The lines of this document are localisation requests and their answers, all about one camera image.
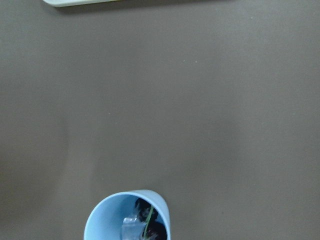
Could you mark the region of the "dark cherries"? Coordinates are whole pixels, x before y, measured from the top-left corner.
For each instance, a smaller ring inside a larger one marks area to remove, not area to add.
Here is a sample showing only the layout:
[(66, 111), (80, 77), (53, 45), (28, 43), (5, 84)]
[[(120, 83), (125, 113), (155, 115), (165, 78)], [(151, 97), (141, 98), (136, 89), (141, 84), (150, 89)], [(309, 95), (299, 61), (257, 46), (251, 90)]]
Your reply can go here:
[(137, 219), (144, 223), (140, 239), (141, 240), (167, 240), (167, 230), (163, 223), (157, 221), (158, 211), (148, 201), (138, 198), (135, 201)]

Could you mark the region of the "ice cube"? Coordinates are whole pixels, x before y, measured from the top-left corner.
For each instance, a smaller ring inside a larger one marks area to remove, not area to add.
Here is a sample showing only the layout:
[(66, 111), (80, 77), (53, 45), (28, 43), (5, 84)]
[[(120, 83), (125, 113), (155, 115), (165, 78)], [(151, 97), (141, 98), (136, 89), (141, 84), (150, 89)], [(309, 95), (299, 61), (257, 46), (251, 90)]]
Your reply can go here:
[(121, 239), (140, 240), (145, 227), (146, 222), (140, 221), (136, 216), (125, 217), (121, 226)]

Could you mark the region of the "light blue plastic cup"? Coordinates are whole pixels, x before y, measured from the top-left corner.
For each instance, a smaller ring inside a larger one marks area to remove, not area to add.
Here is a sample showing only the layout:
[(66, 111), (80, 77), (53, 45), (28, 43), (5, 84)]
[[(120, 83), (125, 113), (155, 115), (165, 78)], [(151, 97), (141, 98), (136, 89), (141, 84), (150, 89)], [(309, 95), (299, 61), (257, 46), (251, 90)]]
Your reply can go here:
[(138, 198), (150, 203), (158, 212), (167, 239), (171, 239), (170, 212), (165, 199), (157, 192), (140, 189), (114, 193), (99, 202), (85, 224), (84, 240), (120, 240), (124, 218), (132, 212)]

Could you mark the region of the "cream rabbit tray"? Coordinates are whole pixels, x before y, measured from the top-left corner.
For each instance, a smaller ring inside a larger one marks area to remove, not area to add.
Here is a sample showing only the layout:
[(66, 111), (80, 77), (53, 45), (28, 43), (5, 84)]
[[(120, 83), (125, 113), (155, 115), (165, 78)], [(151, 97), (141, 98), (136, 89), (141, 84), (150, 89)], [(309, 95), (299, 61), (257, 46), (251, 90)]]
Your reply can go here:
[(64, 8), (64, 7), (73, 7), (73, 6), (91, 5), (91, 4), (100, 4), (100, 3), (113, 3), (113, 2), (117, 2), (117, 0), (43, 0), (43, 2), (52, 7)]

